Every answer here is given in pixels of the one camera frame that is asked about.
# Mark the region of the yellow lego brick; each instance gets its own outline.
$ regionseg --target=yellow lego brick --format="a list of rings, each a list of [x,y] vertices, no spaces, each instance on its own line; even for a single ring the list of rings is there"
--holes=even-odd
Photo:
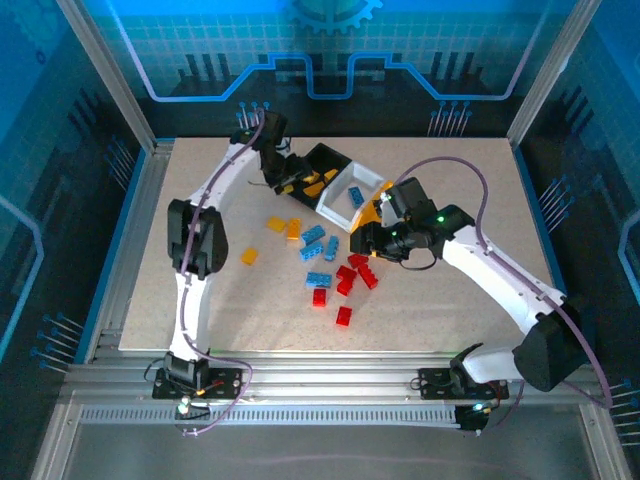
[[[258,258],[258,251],[255,248],[249,247],[244,251],[244,253],[240,257],[240,260],[242,260],[242,263],[246,265],[253,265],[253,262],[256,261],[256,258]]]
[[[274,232],[281,233],[284,230],[284,227],[287,226],[287,222],[278,217],[271,217],[267,222],[267,227],[269,227]]]
[[[309,175],[308,177],[305,177],[303,181],[305,183],[316,183],[319,178],[320,178],[320,174],[314,171],[311,175]]]
[[[309,198],[316,198],[324,189],[324,183],[318,182],[308,186],[303,190],[304,194]]]
[[[329,180],[331,180],[333,177],[336,176],[336,173],[338,173],[338,170],[336,168],[334,168],[333,170],[329,170],[327,173],[324,174],[324,181],[328,182]]]
[[[302,225],[299,218],[289,219],[289,228],[287,228],[287,240],[298,240],[300,238],[300,226]]]

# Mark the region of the lego brick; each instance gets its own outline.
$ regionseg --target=lego brick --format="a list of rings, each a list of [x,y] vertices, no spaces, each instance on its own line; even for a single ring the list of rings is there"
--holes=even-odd
[[[369,257],[354,253],[347,257],[347,261],[349,262],[349,265],[351,265],[351,268],[357,269],[360,265],[367,263],[369,261]]]
[[[318,172],[316,172],[316,171],[313,171],[311,173],[311,175],[309,175],[308,177],[303,178],[303,181],[305,183],[312,184],[312,183],[316,183],[319,178],[320,178],[320,174]]]
[[[306,247],[300,249],[300,259],[303,262],[306,262],[307,260],[320,255],[323,250],[324,247],[322,246],[322,242],[312,243],[311,245],[307,245]]]
[[[364,203],[364,197],[362,196],[362,192],[360,191],[360,189],[358,187],[351,187],[348,191],[353,208],[360,208]]]
[[[327,306],[327,290],[326,289],[316,288],[313,290],[313,306],[314,307]]]
[[[357,276],[358,272],[351,270],[349,267],[345,267],[344,265],[340,265],[340,268],[336,273],[336,278],[338,280],[347,280],[351,283],[353,283]]]
[[[338,310],[338,318],[336,318],[336,324],[343,327],[348,327],[351,321],[352,310],[349,307],[340,307]]]
[[[302,221],[299,218],[290,218],[287,227],[287,240],[298,240],[300,238],[300,227]]]
[[[287,226],[287,222],[278,217],[271,217],[267,222],[267,227],[269,227],[274,232],[281,233],[284,230],[284,227]]]
[[[320,240],[325,235],[326,233],[324,231],[324,228],[322,228],[322,226],[320,225],[316,225],[306,232],[303,232],[300,236],[302,237],[305,245],[311,245],[313,242]]]
[[[304,188],[302,191],[307,197],[316,198],[318,195],[320,195],[324,187],[325,187],[324,183],[318,182]]]
[[[339,294],[344,295],[345,297],[348,297],[349,294],[351,293],[351,290],[353,290],[353,282],[347,279],[342,280],[338,284],[338,287],[336,288],[336,290],[338,291]]]
[[[335,235],[331,235],[329,243],[327,243],[327,250],[324,253],[324,259],[327,262],[333,262],[336,259],[336,253],[338,253],[338,247],[340,246],[340,240]]]
[[[255,248],[247,248],[240,257],[240,260],[246,265],[253,265],[256,258],[258,258],[258,251]]]
[[[336,176],[336,173],[338,173],[338,170],[335,168],[332,168],[331,170],[329,170],[327,173],[324,174],[324,181],[328,182],[329,180],[331,180],[333,177]]]
[[[373,290],[378,286],[378,278],[373,274],[369,265],[366,263],[358,267],[358,273],[364,280],[364,283],[367,284],[367,287],[369,287],[369,290]]]
[[[307,287],[312,288],[330,288],[331,275],[328,273],[307,273]]]

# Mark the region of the beige board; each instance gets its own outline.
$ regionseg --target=beige board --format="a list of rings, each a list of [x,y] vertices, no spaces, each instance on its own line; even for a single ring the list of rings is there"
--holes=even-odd
[[[483,228],[505,253],[533,275],[550,282],[520,175],[505,139],[298,138],[304,155],[324,142],[386,179],[424,158],[450,155],[476,164],[485,174],[490,195]],[[186,199],[223,158],[226,139],[177,139],[144,251],[124,325],[120,349],[166,350],[176,309],[174,271],[167,256],[167,206]],[[482,188],[462,165],[431,164],[415,172],[438,207],[454,203],[474,216]],[[302,230],[320,224],[340,237],[334,262],[323,257],[303,263],[298,243],[266,228],[271,216],[300,217]],[[311,305],[305,287],[309,271],[335,273],[346,262],[348,235],[295,200],[276,196],[265,186],[247,185],[224,217],[229,258],[214,281],[209,335],[214,350],[230,351],[429,351],[457,352],[473,343],[520,342],[515,323],[484,291],[457,269],[439,262],[426,272],[409,272],[372,259],[379,277],[369,291],[357,282],[349,298],[335,291],[324,309]],[[247,247],[260,253],[253,266],[240,256]],[[431,260],[417,252],[410,265]],[[338,308],[353,308],[351,325],[335,325]]]

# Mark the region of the glass panel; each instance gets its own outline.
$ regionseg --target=glass panel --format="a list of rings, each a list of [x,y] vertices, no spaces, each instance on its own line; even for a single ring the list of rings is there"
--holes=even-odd
[[[543,228],[569,292],[593,308],[614,384],[640,380],[639,19],[638,2],[602,3],[522,144]]]
[[[0,478],[28,478],[140,146],[55,2],[0,2],[0,45]]]
[[[87,2],[160,137],[253,102],[293,135],[504,136],[573,4]]]

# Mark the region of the red lego brick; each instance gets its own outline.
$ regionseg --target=red lego brick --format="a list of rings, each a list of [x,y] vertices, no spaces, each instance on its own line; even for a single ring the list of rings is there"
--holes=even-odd
[[[313,290],[313,306],[314,307],[327,306],[327,291],[324,288],[316,288]]]
[[[369,290],[373,290],[378,286],[378,278],[373,274],[369,265],[360,265],[358,267],[358,273],[364,280],[364,283],[367,284],[367,287],[369,287]]]
[[[338,284],[338,287],[336,288],[336,290],[338,290],[338,293],[344,295],[345,297],[349,296],[349,293],[351,293],[352,289],[353,289],[353,282],[350,282],[346,278],[344,280],[342,280]]]
[[[353,255],[349,255],[347,257],[347,260],[349,261],[349,265],[351,265],[351,268],[357,269],[360,265],[364,265],[365,263],[367,263],[369,261],[369,257],[354,253]]]
[[[338,318],[336,319],[336,324],[343,327],[348,327],[350,320],[351,309],[349,307],[340,307],[340,310],[338,310]]]
[[[345,267],[344,265],[340,265],[340,268],[336,273],[338,280],[347,280],[351,283],[353,283],[357,276],[358,273],[355,270],[351,270],[349,267]]]

